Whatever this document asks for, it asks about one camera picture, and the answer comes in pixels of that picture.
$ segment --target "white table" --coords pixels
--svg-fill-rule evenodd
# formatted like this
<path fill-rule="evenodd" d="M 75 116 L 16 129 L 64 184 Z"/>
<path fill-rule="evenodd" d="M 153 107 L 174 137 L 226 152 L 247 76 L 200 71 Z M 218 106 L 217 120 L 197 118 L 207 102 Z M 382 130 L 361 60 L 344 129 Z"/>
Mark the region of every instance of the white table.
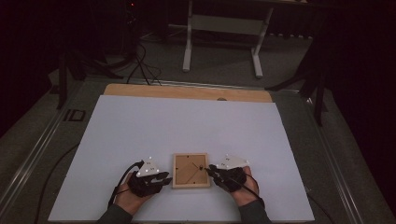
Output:
<path fill-rule="evenodd" d="M 314 220 L 276 105 L 153 97 L 100 97 L 49 215 L 49 221 L 95 221 L 112 190 L 134 162 L 152 157 L 172 172 L 173 153 L 207 152 L 249 160 L 269 218 Z M 163 187 L 135 222 L 237 222 L 231 196 L 209 189 Z"/>

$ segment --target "wooden frame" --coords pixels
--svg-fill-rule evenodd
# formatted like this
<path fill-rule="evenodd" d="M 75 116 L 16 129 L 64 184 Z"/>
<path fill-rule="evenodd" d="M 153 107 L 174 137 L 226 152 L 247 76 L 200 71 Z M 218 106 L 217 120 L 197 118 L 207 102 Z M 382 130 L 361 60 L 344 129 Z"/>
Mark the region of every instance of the wooden frame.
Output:
<path fill-rule="evenodd" d="M 173 167 L 174 189 L 209 188 L 207 153 L 175 153 Z"/>

